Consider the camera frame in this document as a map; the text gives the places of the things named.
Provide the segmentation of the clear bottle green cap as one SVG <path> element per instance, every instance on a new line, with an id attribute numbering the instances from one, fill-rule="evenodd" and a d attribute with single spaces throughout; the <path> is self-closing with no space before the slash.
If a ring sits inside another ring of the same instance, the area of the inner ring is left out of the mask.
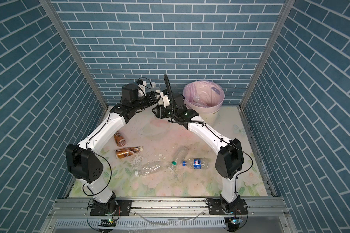
<path id="1" fill-rule="evenodd" d="M 179 147 L 178 150 L 175 152 L 174 156 L 173 156 L 173 160 L 170 163 L 170 165 L 168 166 L 168 169 L 174 173 L 176 170 L 176 167 L 178 166 L 178 164 L 181 164 L 181 162 L 184 160 L 184 158 L 187 156 L 189 152 L 189 148 L 182 146 Z"/>

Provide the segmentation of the brown Nescafe coffee bottle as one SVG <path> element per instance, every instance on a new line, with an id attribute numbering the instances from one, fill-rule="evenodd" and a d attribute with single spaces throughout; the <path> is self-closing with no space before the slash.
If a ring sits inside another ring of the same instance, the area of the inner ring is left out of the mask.
<path id="1" fill-rule="evenodd" d="M 126 145 L 126 140 L 125 140 L 124 136 L 120 132 L 116 132 L 114 134 L 114 139 L 115 139 L 116 145 L 118 147 L 123 147 L 123 146 Z"/>

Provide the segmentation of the amber tea bottle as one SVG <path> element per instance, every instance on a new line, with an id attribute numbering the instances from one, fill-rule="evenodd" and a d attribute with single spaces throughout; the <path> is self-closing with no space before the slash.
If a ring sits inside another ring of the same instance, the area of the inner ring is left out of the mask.
<path id="1" fill-rule="evenodd" d="M 115 154 L 118 159 L 124 159 L 126 157 L 129 157 L 131 155 L 134 155 L 136 153 L 139 153 L 143 151 L 144 148 L 143 146 L 138 146 L 138 147 L 126 147 L 126 148 L 121 148 L 115 151 Z"/>

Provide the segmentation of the clear crushed bottle white cap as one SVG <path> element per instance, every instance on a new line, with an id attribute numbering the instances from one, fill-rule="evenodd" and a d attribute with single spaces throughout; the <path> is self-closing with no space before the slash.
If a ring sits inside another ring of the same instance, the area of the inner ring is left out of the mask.
<path id="1" fill-rule="evenodd" d="M 139 168 L 134 172 L 134 175 L 136 177 L 147 176 L 147 175 L 159 172 L 163 170 L 163 168 L 164 168 L 163 161 L 155 161 L 155 162 L 151 162 L 149 164 L 143 165 L 141 168 Z"/>

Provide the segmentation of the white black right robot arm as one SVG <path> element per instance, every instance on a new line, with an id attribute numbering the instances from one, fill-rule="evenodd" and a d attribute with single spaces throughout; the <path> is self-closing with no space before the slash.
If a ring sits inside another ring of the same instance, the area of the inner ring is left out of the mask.
<path id="1" fill-rule="evenodd" d="M 193 109 L 187 108 L 183 96 L 169 97 L 163 93 L 155 93 L 157 106 L 153 113 L 158 118 L 170 118 L 199 136 L 216 154 L 215 169 L 222 177 L 221 199 L 233 203 L 239 198 L 237 177 L 244 164 L 244 152 L 238 139 L 231 140 L 218 133 Z"/>

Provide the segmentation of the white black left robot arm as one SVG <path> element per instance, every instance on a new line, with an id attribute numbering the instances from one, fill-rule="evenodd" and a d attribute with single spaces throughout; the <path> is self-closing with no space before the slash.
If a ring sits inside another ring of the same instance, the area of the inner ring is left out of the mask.
<path id="1" fill-rule="evenodd" d="M 147 92 L 145 89 L 146 85 L 138 82 L 123 86 L 120 102 L 103 122 L 84 140 L 65 149 L 69 173 L 87 186 L 90 196 L 98 203 L 107 204 L 113 198 L 103 179 L 104 165 L 98 158 L 101 149 L 136 113 L 157 104 L 163 97 L 160 90 Z"/>

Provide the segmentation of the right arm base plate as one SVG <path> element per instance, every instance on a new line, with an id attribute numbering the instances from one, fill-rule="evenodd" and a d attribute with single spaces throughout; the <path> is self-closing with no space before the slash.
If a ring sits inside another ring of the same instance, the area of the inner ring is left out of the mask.
<path id="1" fill-rule="evenodd" d="M 227 202 L 223 197 L 219 199 L 207 198 L 205 200 L 210 215 L 247 215 L 249 207 L 244 199 L 238 196 L 232 203 Z"/>

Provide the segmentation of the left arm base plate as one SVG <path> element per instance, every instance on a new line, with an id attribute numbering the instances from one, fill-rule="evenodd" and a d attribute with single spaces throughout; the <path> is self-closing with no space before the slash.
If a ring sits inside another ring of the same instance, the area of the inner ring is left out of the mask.
<path id="1" fill-rule="evenodd" d="M 88 207 L 91 216 L 128 216 L 132 203 L 132 200 L 113 200 L 107 203 L 99 203 L 93 200 Z"/>

